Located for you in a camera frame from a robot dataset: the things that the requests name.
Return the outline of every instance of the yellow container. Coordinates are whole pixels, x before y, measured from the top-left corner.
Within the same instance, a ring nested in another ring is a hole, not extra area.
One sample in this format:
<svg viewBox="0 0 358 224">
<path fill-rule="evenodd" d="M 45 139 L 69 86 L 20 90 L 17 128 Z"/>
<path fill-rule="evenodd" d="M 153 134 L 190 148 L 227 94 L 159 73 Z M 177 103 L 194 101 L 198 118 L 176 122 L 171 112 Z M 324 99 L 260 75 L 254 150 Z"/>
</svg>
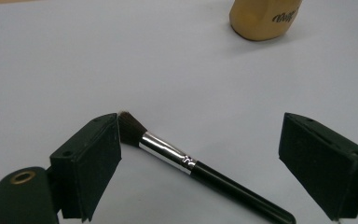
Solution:
<svg viewBox="0 0 358 224">
<path fill-rule="evenodd" d="M 229 20 L 242 37 L 267 40 L 289 29 L 300 5 L 301 0 L 235 0 Z"/>
</svg>

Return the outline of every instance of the table surface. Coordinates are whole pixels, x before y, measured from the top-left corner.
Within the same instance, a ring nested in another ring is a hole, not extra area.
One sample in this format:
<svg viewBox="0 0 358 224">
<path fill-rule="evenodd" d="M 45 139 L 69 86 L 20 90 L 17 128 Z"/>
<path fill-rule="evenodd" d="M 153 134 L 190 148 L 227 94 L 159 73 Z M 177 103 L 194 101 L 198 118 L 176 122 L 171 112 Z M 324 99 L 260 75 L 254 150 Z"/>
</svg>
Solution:
<svg viewBox="0 0 358 224">
<path fill-rule="evenodd" d="M 358 1 L 304 1 L 286 35 L 264 42 L 233 32 L 232 4 L 0 5 L 0 180 L 48 168 L 88 121 L 129 110 L 297 223 L 330 223 L 278 147 L 284 112 L 358 144 Z M 122 145 L 122 158 L 92 223 L 268 223 L 141 149 Z"/>
</svg>

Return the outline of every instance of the bolt hole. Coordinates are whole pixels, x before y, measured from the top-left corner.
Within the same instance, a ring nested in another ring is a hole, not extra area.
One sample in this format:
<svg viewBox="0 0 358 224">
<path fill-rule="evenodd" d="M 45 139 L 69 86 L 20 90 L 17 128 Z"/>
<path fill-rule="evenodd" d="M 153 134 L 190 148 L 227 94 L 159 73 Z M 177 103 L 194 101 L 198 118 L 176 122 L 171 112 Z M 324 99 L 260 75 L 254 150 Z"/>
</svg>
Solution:
<svg viewBox="0 0 358 224">
<path fill-rule="evenodd" d="M 24 171 L 11 177 L 10 183 L 15 185 L 23 184 L 34 178 L 34 176 L 35 176 L 34 171 Z"/>
<path fill-rule="evenodd" d="M 72 154 L 73 154 L 72 151 L 64 151 L 64 152 L 62 153 L 62 155 L 63 155 L 64 157 L 71 156 Z"/>
<path fill-rule="evenodd" d="M 351 154 L 352 154 L 353 156 L 358 156 L 358 151 L 353 151 Z"/>
</svg>

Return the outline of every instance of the black object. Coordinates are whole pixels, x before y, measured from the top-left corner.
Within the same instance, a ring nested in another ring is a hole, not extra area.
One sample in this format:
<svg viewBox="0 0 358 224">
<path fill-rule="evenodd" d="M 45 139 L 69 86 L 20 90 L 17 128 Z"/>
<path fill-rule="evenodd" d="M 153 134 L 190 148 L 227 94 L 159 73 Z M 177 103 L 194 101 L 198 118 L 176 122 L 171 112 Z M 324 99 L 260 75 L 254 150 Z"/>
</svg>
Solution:
<svg viewBox="0 0 358 224">
<path fill-rule="evenodd" d="M 358 145 L 321 123 L 284 115 L 280 159 L 332 220 L 358 214 Z"/>
<path fill-rule="evenodd" d="M 30 167 L 0 182 L 0 224 L 91 220 L 121 160 L 117 114 L 93 119 L 51 156 L 45 171 Z"/>
<path fill-rule="evenodd" d="M 238 203 L 254 209 L 256 212 L 262 214 L 263 217 L 270 219 L 273 223 L 296 223 L 296 219 L 292 214 L 231 180 L 230 178 L 218 173 L 200 161 L 197 161 L 191 171 L 191 177 L 225 193 Z"/>
</svg>

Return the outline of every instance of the logo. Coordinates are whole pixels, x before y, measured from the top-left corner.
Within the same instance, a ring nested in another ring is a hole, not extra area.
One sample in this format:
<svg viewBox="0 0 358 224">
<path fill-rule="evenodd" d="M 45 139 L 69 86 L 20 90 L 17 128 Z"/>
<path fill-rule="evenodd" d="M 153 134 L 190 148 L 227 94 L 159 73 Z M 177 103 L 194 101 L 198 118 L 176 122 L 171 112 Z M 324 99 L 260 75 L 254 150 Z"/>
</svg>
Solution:
<svg viewBox="0 0 358 224">
<path fill-rule="evenodd" d="M 275 22 L 282 22 L 282 21 L 289 22 L 293 18 L 293 15 L 295 15 L 295 13 L 296 13 L 296 10 L 294 10 L 292 12 L 288 12 L 288 13 L 283 12 L 282 14 L 274 16 L 274 18 L 272 18 L 272 21 L 275 21 Z"/>
</svg>

